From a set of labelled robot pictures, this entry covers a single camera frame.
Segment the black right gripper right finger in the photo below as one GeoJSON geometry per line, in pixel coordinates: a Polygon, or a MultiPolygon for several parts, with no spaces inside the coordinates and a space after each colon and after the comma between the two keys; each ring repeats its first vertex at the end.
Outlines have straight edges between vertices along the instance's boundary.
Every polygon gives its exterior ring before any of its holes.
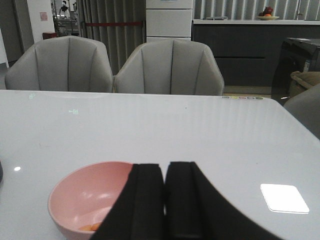
{"type": "Polygon", "coordinates": [[[276,240],[234,207],[195,162],[171,162],[165,177],[170,240],[276,240]]]}

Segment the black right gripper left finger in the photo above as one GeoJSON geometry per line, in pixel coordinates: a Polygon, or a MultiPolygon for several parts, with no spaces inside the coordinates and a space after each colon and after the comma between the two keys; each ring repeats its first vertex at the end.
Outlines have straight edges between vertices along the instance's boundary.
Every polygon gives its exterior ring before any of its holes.
{"type": "Polygon", "coordinates": [[[134,164],[92,240],[162,240],[164,181],[158,164],[134,164]]]}

